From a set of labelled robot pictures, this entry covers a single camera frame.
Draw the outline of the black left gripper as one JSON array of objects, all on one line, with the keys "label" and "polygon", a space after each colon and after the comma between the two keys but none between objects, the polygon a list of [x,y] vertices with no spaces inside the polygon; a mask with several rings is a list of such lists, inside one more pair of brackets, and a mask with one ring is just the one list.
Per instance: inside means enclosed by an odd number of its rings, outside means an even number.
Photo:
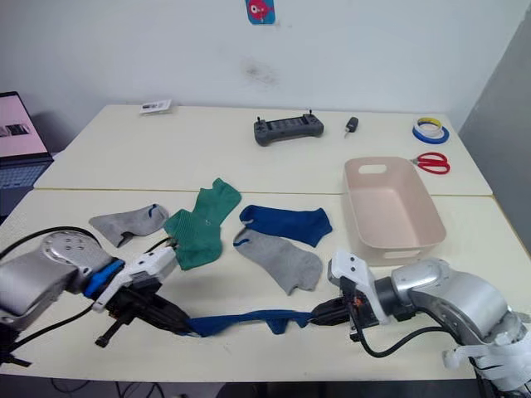
[{"label": "black left gripper", "polygon": [[95,345],[107,347],[119,329],[130,325],[135,318],[172,334],[193,333],[188,324],[188,314],[156,294],[161,287],[160,281],[151,278],[119,288],[105,305],[105,310],[114,319],[114,323],[95,340]]}]

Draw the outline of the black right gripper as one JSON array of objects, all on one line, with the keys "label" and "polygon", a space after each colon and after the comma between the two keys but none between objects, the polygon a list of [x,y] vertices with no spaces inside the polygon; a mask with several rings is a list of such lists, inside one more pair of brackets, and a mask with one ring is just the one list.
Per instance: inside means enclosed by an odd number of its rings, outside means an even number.
[{"label": "black right gripper", "polygon": [[336,326],[349,321],[351,340],[360,342],[357,326],[361,329],[375,327],[379,324],[378,318],[356,283],[341,277],[339,287],[343,299],[333,298],[318,304],[313,309],[314,317],[309,322],[317,326]]}]

